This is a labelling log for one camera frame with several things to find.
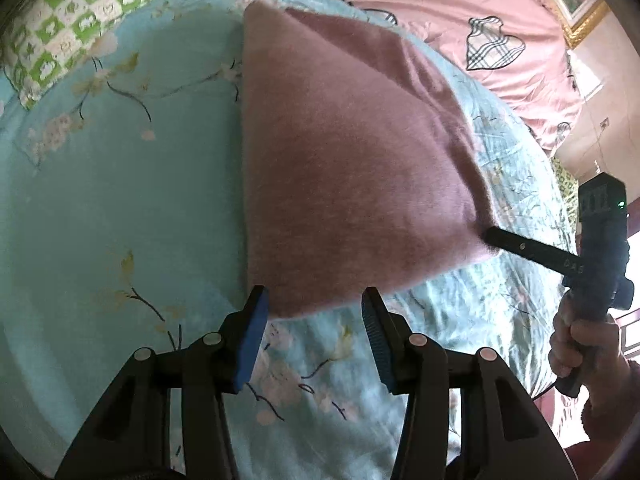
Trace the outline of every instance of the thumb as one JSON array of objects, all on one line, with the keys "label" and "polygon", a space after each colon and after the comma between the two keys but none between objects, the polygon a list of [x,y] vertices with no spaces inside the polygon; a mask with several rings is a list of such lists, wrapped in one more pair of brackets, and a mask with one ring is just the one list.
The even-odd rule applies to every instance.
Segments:
[{"label": "thumb", "polygon": [[580,319],[571,325],[571,337],[581,345],[604,349],[620,348],[620,328],[615,323]]}]

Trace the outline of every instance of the pink bed sheet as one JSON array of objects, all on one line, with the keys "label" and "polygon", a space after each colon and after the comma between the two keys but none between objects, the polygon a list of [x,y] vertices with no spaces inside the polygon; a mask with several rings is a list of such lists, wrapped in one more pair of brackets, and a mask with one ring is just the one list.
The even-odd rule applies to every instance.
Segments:
[{"label": "pink bed sheet", "polygon": [[509,104],[555,152],[582,99],[561,27],[546,0],[347,0],[402,27]]}]

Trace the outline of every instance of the pink fabric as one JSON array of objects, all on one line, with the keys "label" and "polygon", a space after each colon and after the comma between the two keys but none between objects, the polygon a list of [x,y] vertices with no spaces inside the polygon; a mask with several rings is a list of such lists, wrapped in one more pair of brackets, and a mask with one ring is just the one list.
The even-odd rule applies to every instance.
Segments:
[{"label": "pink fabric", "polygon": [[[543,0],[349,0],[356,6],[388,10],[399,23],[425,40],[462,70],[509,104],[533,129],[540,146],[553,153],[574,126],[582,99],[572,87],[561,27]],[[496,16],[471,33],[469,20]],[[467,60],[487,35],[506,36],[513,62],[499,70]]]},{"label": "pink fabric", "polygon": [[495,254],[480,238],[495,221],[468,123],[411,44],[255,2],[242,63],[248,284],[269,288],[274,316]]}]

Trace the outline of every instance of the wrist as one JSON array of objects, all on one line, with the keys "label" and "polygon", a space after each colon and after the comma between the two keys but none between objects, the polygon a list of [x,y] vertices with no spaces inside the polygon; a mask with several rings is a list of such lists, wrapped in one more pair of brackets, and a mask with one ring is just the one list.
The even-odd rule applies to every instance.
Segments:
[{"label": "wrist", "polygon": [[594,415],[607,411],[619,399],[631,382],[631,368],[623,355],[594,384],[587,386],[589,402]]}]

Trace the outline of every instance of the blue bed sheet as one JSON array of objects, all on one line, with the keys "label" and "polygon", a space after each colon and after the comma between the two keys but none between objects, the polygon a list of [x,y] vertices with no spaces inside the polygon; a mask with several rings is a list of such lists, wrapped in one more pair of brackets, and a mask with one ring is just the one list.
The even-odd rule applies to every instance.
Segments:
[{"label": "blue bed sheet", "polygon": [[[137,348],[188,345],[244,303],[239,101],[251,1],[155,0],[31,112],[0,78],[0,424],[46,474]],[[340,0],[269,1],[413,41],[473,124],[501,226],[574,250],[550,165],[499,99]],[[386,301],[446,348],[495,348],[534,395],[552,380],[561,293],[559,275],[501,254]],[[453,456],[455,392],[450,404]],[[357,305],[269,323],[251,381],[226,398],[243,479],[386,479],[405,405],[378,379]],[[172,423],[182,470],[177,410]]]}]

